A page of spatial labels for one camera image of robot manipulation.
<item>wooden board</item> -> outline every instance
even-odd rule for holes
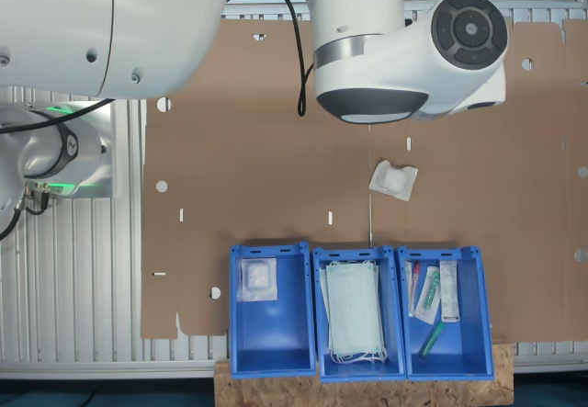
[[[429,407],[509,405],[515,401],[512,345],[495,345],[494,381],[350,382],[314,378],[231,379],[228,361],[217,363],[217,407]]]

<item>blue plastic bin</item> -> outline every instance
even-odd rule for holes
[[[241,262],[276,258],[277,300],[237,301]],[[231,376],[316,375],[309,246],[231,248]]]
[[[490,320],[480,249],[475,246],[447,250],[407,249],[403,246],[396,253],[401,282],[404,350],[408,379],[414,381],[494,379]],[[415,294],[417,301],[423,289],[427,267],[439,266],[439,260],[458,261],[460,320],[445,323],[443,332],[425,358],[419,357],[419,350],[434,326],[408,316],[405,260],[421,262],[421,273]],[[441,305],[439,305],[435,323],[440,318]]]
[[[320,269],[331,262],[374,261],[379,266],[379,309],[388,358],[384,363],[359,362],[338,364],[328,349],[329,323],[321,293]],[[389,246],[371,249],[312,252],[314,265],[314,298],[317,322],[317,347],[321,382],[381,381],[406,379],[402,346],[401,312],[398,301],[394,253]]]

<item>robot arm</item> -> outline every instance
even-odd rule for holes
[[[204,60],[226,1],[0,0],[17,8],[0,12],[0,85],[104,98],[162,96]],[[339,119],[429,119],[504,100],[506,25],[490,1],[443,0],[408,28],[403,0],[306,1],[315,95]],[[0,129],[14,124],[8,110],[0,109]],[[30,114],[19,123],[40,120]],[[68,182],[75,174],[79,182],[92,174],[100,142],[84,123],[69,122],[85,157],[76,153],[65,166],[55,163],[67,149],[63,132],[0,134],[0,214],[20,200],[25,177]]]

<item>brown cardboard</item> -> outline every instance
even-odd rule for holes
[[[374,245],[477,244],[494,340],[588,338],[588,265],[573,257],[588,248],[588,179],[577,172],[588,166],[588,85],[577,84],[588,81],[587,26],[567,22],[564,46],[555,24],[516,24],[499,107],[368,131],[322,111],[312,80],[297,117],[290,23],[223,21],[171,111],[149,102],[141,336],[176,338],[176,314],[185,334],[225,333],[233,243],[367,244],[368,181],[385,158],[419,174],[410,202],[371,195]]]
[[[583,40],[577,38],[580,25]],[[372,160],[419,168],[410,202],[372,195],[374,242],[477,244],[495,340],[588,338],[582,316],[587,267],[576,264],[571,252],[588,244],[585,212],[571,211],[585,210],[587,202],[586,179],[576,171],[588,164],[580,131],[588,126],[582,107],[588,98],[566,81],[566,61],[585,55],[580,44],[588,37],[586,23],[573,26],[576,38],[568,32],[567,47],[555,24],[514,26],[505,61],[509,90],[501,106],[407,122],[405,135],[393,131],[392,145],[393,126],[371,128]],[[521,65],[525,58],[533,60],[530,72]]]
[[[300,31],[311,51],[310,26]],[[368,127],[324,114],[312,80],[300,118],[298,69],[290,22],[227,21],[195,78],[169,95],[171,110],[150,100],[144,338],[176,338],[176,313],[185,334],[226,333],[232,244],[368,242]],[[165,193],[155,189],[160,180]]]

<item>surgical face mask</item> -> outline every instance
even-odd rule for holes
[[[378,267],[337,263],[326,267],[331,356],[337,363],[386,359],[378,300]]]

